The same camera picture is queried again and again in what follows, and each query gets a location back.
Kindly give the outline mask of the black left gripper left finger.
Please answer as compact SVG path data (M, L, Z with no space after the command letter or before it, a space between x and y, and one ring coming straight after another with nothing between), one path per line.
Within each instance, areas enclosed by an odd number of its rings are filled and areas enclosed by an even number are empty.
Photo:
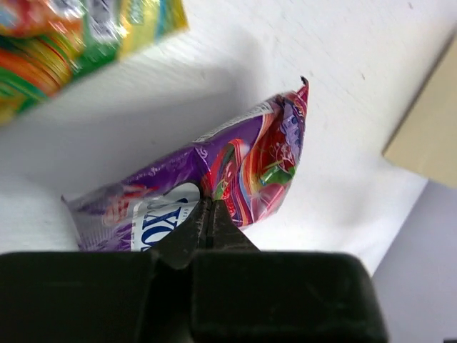
M3 342L153 342L190 310L211 202L145 252L1 255Z

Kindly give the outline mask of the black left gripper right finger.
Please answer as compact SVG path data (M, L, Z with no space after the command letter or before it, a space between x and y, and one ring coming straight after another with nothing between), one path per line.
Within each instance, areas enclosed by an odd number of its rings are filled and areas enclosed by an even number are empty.
M371 277L353 255L262 252L212 204L191 262L195 342L386 342Z

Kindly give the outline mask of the purple Fox's candy bag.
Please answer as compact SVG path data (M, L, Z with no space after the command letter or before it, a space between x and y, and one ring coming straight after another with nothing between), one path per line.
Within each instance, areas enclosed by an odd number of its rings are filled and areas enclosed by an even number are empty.
M281 206L303 149L309 84L153 161L119 182L67 202L84 252L146 251L199 200L222 201L243 229Z

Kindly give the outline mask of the yellow green Fox's candy bag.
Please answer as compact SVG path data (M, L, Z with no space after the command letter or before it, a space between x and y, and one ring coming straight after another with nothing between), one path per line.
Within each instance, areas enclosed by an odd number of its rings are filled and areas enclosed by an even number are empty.
M1 124L187 26L181 1L2 1Z

